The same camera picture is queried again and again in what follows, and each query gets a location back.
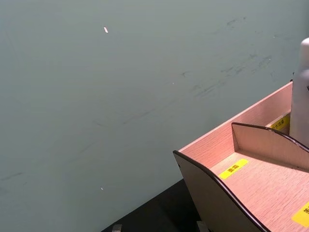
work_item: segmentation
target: yellow sticker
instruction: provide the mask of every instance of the yellow sticker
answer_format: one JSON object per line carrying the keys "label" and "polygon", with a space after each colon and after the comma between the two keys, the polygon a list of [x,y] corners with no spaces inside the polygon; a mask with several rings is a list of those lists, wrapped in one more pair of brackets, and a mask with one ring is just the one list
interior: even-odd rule
{"label": "yellow sticker", "polygon": [[294,214],[292,220],[304,227],[309,227],[309,202]]}
{"label": "yellow sticker", "polygon": [[245,166],[248,162],[249,161],[247,161],[246,159],[241,159],[237,161],[233,166],[229,167],[224,172],[222,172],[219,176],[222,179],[227,179],[231,174],[237,172],[240,168]]}
{"label": "yellow sticker", "polygon": [[290,124],[290,114],[284,116],[283,118],[279,119],[277,122],[272,124],[270,127],[272,129],[280,131],[284,127],[288,126]]}

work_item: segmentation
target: wooden tray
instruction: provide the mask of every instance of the wooden tray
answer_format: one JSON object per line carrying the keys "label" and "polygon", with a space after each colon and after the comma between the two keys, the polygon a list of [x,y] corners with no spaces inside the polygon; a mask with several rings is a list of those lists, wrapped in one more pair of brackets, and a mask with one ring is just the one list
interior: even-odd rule
{"label": "wooden tray", "polygon": [[213,232],[309,232],[309,149],[288,135],[292,82],[174,151]]}

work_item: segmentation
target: black edge trim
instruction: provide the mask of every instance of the black edge trim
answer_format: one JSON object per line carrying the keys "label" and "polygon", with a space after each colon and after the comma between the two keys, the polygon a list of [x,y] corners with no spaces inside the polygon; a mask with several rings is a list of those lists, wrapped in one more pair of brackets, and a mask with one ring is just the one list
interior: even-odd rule
{"label": "black edge trim", "polygon": [[303,145],[301,142],[297,141],[296,139],[292,138],[290,135],[283,134],[279,130],[272,129],[270,127],[263,127],[263,126],[257,126],[257,125],[253,125],[253,124],[246,124],[246,123],[240,123],[240,122],[232,122],[232,125],[233,124],[244,126],[244,127],[253,127],[253,128],[259,128],[259,129],[263,129],[263,130],[267,130],[267,131],[272,131],[272,132],[274,132],[274,133],[276,133],[276,134],[286,138],[287,140],[289,140],[290,142],[292,142],[296,146],[300,147],[301,149],[303,149],[303,150],[305,150],[306,152],[309,153],[309,148],[308,147],[306,147],[305,145]]}
{"label": "black edge trim", "polygon": [[205,172],[225,193],[226,195],[234,202],[234,204],[241,210],[241,212],[262,232],[271,232],[262,222],[260,222],[244,205],[243,203],[235,196],[235,194],[225,185],[225,183],[218,178],[210,169],[200,164],[199,162],[187,157],[179,151],[173,151],[173,153],[189,163],[195,165],[200,170]]}

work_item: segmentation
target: white bottle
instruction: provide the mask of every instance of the white bottle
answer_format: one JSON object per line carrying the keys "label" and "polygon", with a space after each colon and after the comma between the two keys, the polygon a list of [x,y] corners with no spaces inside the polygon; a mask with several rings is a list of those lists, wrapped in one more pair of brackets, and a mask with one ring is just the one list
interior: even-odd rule
{"label": "white bottle", "polygon": [[290,136],[309,147],[309,38],[300,45],[299,67],[293,78]]}

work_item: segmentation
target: dark floor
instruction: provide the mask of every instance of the dark floor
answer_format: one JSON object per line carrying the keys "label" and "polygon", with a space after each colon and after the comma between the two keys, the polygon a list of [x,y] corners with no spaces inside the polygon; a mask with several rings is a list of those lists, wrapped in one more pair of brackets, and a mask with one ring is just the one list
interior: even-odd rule
{"label": "dark floor", "polygon": [[[122,224],[121,232],[196,232],[199,220],[181,180],[113,225]],[[102,232],[112,232],[113,225]]]}

